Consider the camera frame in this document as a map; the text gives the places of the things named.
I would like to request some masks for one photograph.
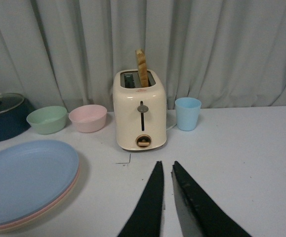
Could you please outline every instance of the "white table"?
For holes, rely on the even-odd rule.
[[[171,171],[175,160],[215,202],[254,237],[286,237],[286,107],[202,109],[194,131],[177,127],[153,151],[128,152],[115,139],[114,114],[97,132],[82,134],[68,122],[50,135],[25,133],[0,150],[26,141],[55,139],[72,145],[81,174],[67,199],[10,237],[115,237],[135,208],[156,164],[165,175],[164,237],[182,237]]]

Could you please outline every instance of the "pot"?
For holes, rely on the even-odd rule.
[[[34,111],[31,103],[21,94],[0,94],[0,141],[15,137],[30,128],[26,121]]]

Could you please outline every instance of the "toaster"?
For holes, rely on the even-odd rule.
[[[138,70],[116,74],[113,106],[117,143],[125,150],[149,150],[166,140],[166,95],[162,82],[147,70],[148,87],[142,87]]]

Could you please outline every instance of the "toast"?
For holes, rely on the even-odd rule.
[[[138,76],[141,82],[142,87],[148,87],[148,76],[147,76],[147,65],[146,57],[143,49],[137,49],[136,53],[136,62],[138,68]]]

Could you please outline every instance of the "blue plate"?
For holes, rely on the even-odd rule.
[[[74,181],[78,154],[55,140],[0,151],[0,225],[30,216],[56,200]]]

